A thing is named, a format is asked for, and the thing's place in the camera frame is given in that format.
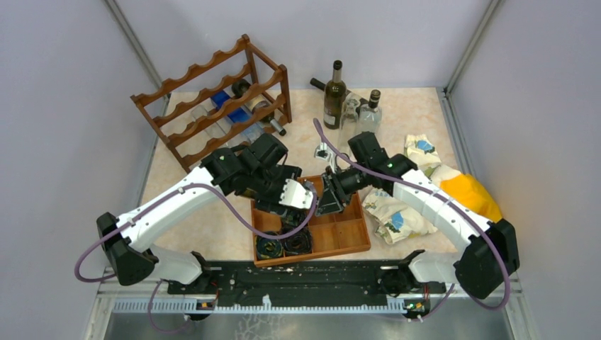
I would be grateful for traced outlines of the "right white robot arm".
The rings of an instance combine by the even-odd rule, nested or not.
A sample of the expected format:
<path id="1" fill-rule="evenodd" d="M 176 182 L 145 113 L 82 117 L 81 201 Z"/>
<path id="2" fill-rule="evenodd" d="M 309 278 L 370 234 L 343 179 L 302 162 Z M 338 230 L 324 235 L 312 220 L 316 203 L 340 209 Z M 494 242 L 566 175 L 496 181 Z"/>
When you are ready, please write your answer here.
<path id="1" fill-rule="evenodd" d="M 381 189 L 416 210 L 456 248 L 454 253 L 414 251 L 403 259 L 399 273 L 403 289 L 417 292 L 425 283 L 454 283 L 477 300 L 500 286 L 510 289 L 510 276 L 519 268 L 517 237 L 510 222 L 493 222 L 460 204 L 415 162 L 402 154 L 389 156 L 372 132 L 351 138 L 349 146 L 355 158 L 349 168 L 327 167 L 321 176 L 317 215 L 342 212 L 363 188 Z"/>

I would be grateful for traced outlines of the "dark green wine bottle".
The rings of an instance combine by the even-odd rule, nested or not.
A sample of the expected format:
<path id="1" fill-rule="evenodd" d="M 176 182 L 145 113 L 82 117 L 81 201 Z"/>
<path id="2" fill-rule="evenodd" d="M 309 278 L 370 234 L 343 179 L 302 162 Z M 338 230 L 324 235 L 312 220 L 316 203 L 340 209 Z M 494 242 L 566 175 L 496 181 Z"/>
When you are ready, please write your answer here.
<path id="1" fill-rule="evenodd" d="M 303 182 L 302 184 L 306 187 L 311 188 L 315 195 L 312 206 L 310 207 L 310 209 L 308 209 L 306 211 L 312 212 L 311 213 L 312 216 L 315 216 L 315 217 L 320 216 L 321 212 L 320 212 L 320 208 L 319 208 L 319 203 L 320 203 L 322 194 L 317 191 L 317 189 L 314 187 L 312 182 L 306 181 L 306 182 Z"/>

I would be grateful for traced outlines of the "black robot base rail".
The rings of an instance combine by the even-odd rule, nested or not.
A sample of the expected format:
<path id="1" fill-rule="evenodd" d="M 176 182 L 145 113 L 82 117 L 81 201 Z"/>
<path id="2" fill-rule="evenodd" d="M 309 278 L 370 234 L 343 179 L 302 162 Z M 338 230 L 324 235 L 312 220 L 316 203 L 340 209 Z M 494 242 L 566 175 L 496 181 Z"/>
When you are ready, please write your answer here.
<path id="1" fill-rule="evenodd" d="M 467 298 L 459 285 L 401 279 L 399 260 L 307 261 L 256 267 L 251 261 L 215 261 L 209 285 L 182 285 L 153 279 L 124 287 L 102 283 L 99 298 L 116 313 L 183 315 L 390 315 L 418 320 L 444 297 Z"/>

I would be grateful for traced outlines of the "clear glass bottle back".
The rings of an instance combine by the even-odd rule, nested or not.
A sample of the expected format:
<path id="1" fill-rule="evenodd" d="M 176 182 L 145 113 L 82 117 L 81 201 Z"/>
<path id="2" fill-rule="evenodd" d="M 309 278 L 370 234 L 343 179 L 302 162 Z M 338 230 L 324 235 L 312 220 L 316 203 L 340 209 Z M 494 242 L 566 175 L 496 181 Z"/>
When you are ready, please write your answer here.
<path id="1" fill-rule="evenodd" d="M 346 100 L 344 103 L 344 111 L 341 114 L 337 146 L 340 152 L 347 155 L 351 153 L 348 141 L 356 135 L 359 121 L 357 108 L 359 106 L 360 102 L 356 99 Z"/>

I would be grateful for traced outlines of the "dark wine bottle beige label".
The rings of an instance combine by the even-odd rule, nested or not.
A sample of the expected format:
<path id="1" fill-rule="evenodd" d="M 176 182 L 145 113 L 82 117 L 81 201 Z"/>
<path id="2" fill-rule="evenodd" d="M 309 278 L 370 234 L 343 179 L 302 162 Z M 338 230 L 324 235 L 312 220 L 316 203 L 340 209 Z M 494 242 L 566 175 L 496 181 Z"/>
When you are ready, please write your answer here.
<path id="1" fill-rule="evenodd" d="M 231 86 L 231 91 L 235 95 L 235 98 L 239 98 L 242 97 L 250 87 L 251 84 L 246 79 L 240 79 Z M 254 115 L 259 109 L 270 106 L 271 104 L 264 99 L 263 96 L 257 96 L 253 99 L 250 99 L 245 105 Z M 286 129 L 283 128 L 283 126 L 276 119 L 274 112 L 263 117 L 260 122 L 262 122 L 265 126 L 271 126 L 280 136 L 284 136 L 287 133 Z"/>

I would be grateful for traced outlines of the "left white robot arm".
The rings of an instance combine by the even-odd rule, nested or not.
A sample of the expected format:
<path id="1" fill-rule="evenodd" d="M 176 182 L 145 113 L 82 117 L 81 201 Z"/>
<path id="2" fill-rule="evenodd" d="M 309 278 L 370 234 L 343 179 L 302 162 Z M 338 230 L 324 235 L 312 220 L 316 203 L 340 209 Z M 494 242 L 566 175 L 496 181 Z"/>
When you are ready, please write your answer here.
<path id="1" fill-rule="evenodd" d="M 191 213 L 230 194 L 280 216 L 311 209 L 315 195 L 298 181 L 301 169 L 284 164 L 287 154 L 286 146 L 269 134 L 249 145 L 219 148 L 146 204 L 119 216 L 101 215 L 96 225 L 102 249 L 118 282 L 129 286 L 157 278 L 206 292 L 213 275 L 203 257 L 164 249 L 155 241 Z"/>

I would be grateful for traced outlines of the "wooden compartment tray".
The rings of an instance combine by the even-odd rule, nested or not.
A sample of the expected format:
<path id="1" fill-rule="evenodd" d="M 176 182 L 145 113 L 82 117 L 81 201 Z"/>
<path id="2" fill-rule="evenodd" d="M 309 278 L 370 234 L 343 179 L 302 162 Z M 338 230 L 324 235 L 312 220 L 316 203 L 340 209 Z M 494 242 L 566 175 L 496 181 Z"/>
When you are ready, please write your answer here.
<path id="1" fill-rule="evenodd" d="M 300 178 L 313 182 L 318 195 L 322 193 L 322 180 L 319 176 L 306 176 Z M 279 232 L 281 219 L 277 215 L 255 208 L 251 202 L 252 225 L 261 232 Z M 305 254 L 286 253 L 282 249 L 281 255 L 271 258 L 260 258 L 257 252 L 257 235 L 254 236 L 254 265 L 256 267 L 268 267 L 291 264 L 313 259 L 331 258 L 346 254 L 368 251 L 371 248 L 370 236 L 366 226 L 366 220 L 361 207 L 359 196 L 355 193 L 350 203 L 343 212 L 312 217 L 306 226 L 312 237 L 310 251 Z"/>

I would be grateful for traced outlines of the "dark wine bottle grey label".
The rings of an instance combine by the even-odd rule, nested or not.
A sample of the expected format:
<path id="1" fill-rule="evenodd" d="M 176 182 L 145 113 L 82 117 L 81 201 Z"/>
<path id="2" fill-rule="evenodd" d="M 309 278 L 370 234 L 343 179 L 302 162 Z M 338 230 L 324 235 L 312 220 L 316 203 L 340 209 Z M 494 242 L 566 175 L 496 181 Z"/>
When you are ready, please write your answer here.
<path id="1" fill-rule="evenodd" d="M 324 90 L 324 115 L 323 122 L 325 127 L 336 130 L 339 129 L 342 115 L 342 106 L 346 98 L 347 86 L 342 81 L 341 60 L 335 60 L 332 68 L 332 78 L 325 85 Z"/>

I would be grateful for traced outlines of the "blue square glass bottle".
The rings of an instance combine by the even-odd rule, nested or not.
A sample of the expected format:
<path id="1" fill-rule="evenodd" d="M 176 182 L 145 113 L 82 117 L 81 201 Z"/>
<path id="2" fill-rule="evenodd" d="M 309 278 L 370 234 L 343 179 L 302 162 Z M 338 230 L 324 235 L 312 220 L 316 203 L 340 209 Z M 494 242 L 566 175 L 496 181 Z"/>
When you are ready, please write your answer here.
<path id="1" fill-rule="evenodd" d="M 226 91 L 220 91 L 216 95 L 211 96 L 210 101 L 218 111 L 222 108 L 223 104 L 230 100 L 232 97 Z M 223 135 L 229 133 L 231 127 L 235 123 L 245 123 L 250 119 L 249 113 L 242 107 L 233 110 L 227 116 L 224 116 L 218 121 L 220 129 L 223 131 Z M 239 145 L 243 142 L 253 143 L 263 133 L 262 127 L 258 123 L 250 125 L 241 133 L 234 136 L 229 142 L 226 143 L 228 147 Z"/>

